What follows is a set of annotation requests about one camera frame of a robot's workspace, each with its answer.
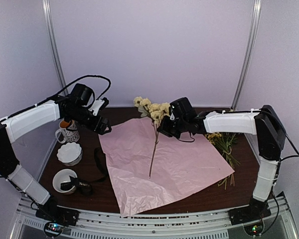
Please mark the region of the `cream rose flower stem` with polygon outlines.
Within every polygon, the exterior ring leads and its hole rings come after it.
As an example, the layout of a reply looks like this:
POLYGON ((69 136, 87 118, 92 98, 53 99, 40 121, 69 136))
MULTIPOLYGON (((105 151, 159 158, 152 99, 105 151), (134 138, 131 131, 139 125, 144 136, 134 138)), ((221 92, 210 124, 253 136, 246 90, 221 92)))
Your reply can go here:
POLYGON ((152 151, 150 168, 149 168, 149 178, 151 178, 153 161, 155 157, 156 148, 158 145, 159 132, 158 128, 161 125, 161 122, 165 116, 170 116, 169 107, 170 103, 152 103, 148 98, 142 98, 140 96, 135 97, 133 100, 134 107, 138 109, 138 112, 141 113, 142 118, 150 118, 151 125, 154 129, 154 147, 152 151))

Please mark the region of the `purple pink wrapping paper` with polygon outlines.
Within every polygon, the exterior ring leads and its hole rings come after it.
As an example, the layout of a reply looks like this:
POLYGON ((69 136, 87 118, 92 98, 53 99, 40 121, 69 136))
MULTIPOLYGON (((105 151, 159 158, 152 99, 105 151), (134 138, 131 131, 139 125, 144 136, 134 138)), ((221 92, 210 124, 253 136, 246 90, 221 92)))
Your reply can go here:
POLYGON ((128 120, 100 136, 122 217, 177 202, 233 173, 204 136, 194 138, 155 136, 148 118, 128 120))

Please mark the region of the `small yellow daisy bunch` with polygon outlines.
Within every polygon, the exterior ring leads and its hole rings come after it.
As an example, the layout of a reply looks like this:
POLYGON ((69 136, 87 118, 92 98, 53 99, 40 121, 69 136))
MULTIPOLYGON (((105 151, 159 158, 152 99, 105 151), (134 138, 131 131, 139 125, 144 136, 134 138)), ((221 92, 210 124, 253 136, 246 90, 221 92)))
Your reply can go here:
MULTIPOLYGON (((240 166, 240 162, 233 156, 233 147, 231 149, 226 150, 223 147, 222 143, 222 134, 221 132, 215 133, 207 133, 204 135, 206 139, 216 148, 216 150, 222 155, 225 161, 229 164, 229 166, 234 170, 236 166, 240 166)), ((228 186, 235 186, 235 176, 234 173, 230 174, 226 178, 220 180, 217 183, 218 187, 223 186, 224 190, 227 190, 228 186)))

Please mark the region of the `pink rose flower stem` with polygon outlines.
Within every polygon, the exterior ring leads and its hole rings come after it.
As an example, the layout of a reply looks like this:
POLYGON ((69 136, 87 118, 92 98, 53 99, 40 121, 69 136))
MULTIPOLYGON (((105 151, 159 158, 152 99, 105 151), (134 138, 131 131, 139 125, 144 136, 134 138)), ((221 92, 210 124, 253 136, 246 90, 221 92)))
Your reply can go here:
POLYGON ((238 133, 236 132, 222 132, 222 143, 226 150, 232 148, 237 143, 238 133))

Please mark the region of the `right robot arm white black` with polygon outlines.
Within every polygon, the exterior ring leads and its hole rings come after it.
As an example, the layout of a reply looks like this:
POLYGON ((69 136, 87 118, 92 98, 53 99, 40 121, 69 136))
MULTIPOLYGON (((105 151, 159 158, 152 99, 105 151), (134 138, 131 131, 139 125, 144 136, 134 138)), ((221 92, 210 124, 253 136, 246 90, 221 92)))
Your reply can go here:
POLYGON ((285 145, 286 130, 270 105, 260 109, 227 112, 209 111, 197 113, 188 98, 183 97, 170 104, 169 116, 162 118, 158 131, 168 137, 180 138, 183 132, 192 135, 207 133, 245 133, 258 140, 260 168, 256 186, 246 208, 249 219, 257 219, 279 174, 281 154, 285 145))

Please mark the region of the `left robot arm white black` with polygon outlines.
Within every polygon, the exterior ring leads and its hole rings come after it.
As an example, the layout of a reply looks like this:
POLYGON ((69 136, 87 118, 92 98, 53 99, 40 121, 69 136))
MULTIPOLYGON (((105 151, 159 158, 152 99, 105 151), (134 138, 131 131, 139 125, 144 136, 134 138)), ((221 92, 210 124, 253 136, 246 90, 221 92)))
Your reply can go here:
POLYGON ((62 211, 53 196, 33 178, 17 159, 12 143, 25 134, 59 119, 73 120, 79 125, 104 135, 111 132, 109 120, 99 115, 108 104, 107 98, 89 102, 94 92, 76 84, 66 96, 55 94, 20 112, 0 119, 0 178, 26 194, 51 221, 57 221, 62 211))

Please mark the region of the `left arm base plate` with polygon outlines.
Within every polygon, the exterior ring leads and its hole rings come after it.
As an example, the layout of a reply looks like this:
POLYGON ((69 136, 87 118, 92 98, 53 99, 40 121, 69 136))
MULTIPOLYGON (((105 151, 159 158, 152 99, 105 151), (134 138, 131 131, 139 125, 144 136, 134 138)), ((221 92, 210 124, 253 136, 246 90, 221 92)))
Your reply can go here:
POLYGON ((57 222, 64 226, 76 226, 79 211, 74 209, 67 209, 57 207, 56 209, 48 210, 47 208, 38 209, 35 216, 47 221, 57 222))

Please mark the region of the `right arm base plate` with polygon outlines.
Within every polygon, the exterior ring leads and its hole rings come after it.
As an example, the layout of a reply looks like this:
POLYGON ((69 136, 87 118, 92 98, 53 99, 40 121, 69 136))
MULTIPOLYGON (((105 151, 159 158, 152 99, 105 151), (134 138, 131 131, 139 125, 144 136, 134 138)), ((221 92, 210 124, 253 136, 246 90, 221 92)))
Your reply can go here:
POLYGON ((268 217, 271 215, 271 211, 270 209, 263 209, 262 211, 259 211, 258 209, 253 209, 250 206, 245 206, 241 208, 230 209, 228 211, 228 215, 231 225, 238 225, 268 217))

